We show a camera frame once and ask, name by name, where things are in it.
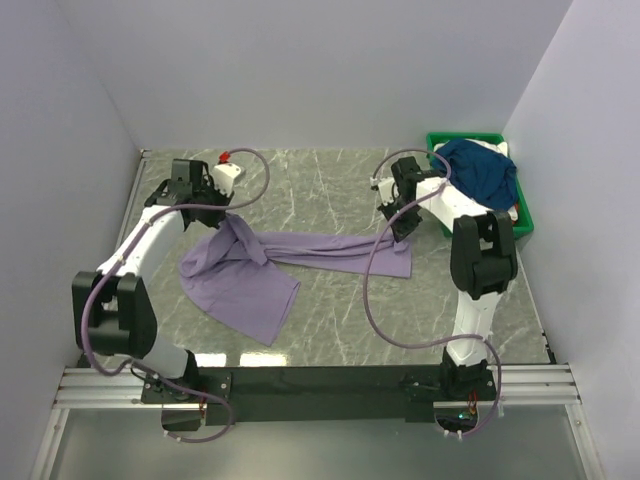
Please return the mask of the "purple t shirt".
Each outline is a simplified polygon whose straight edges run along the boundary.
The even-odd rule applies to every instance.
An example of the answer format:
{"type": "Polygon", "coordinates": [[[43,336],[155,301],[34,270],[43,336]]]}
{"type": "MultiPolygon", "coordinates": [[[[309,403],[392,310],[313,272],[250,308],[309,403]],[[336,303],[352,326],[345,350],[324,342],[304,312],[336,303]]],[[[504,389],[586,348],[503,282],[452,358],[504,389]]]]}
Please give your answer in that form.
{"type": "Polygon", "coordinates": [[[179,263],[185,295],[232,330],[270,346],[294,305],[300,281],[280,263],[362,274],[378,237],[255,232],[230,214],[179,263]]]}

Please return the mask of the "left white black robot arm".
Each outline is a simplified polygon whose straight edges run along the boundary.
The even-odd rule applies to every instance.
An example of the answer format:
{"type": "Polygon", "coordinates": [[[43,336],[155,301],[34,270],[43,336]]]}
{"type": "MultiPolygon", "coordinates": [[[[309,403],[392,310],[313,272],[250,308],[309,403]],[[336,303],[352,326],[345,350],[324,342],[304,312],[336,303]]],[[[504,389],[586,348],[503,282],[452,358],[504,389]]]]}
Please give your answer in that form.
{"type": "Polygon", "coordinates": [[[197,395],[195,356],[159,334],[147,286],[192,223],[219,226],[243,174],[243,168],[228,159],[215,166],[174,160],[170,177],[147,197],[138,223],[120,247],[96,270],[74,277],[76,343],[87,357],[129,360],[165,378],[164,389],[176,401],[197,395]]]}

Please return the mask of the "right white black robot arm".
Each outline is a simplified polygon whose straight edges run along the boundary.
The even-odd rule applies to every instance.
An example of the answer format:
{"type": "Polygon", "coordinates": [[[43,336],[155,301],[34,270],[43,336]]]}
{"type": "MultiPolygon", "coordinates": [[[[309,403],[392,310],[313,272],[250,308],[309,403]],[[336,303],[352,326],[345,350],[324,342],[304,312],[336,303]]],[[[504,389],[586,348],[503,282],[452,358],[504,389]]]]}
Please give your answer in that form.
{"type": "Polygon", "coordinates": [[[412,156],[391,165],[391,175],[370,179],[379,195],[378,210],[391,223],[394,239],[408,237],[422,210],[451,233],[450,274],[458,290],[453,339],[446,343],[439,368],[439,388],[452,399],[489,387],[486,341],[498,303],[518,271],[512,220],[457,189],[443,173],[423,170],[412,156]]]}

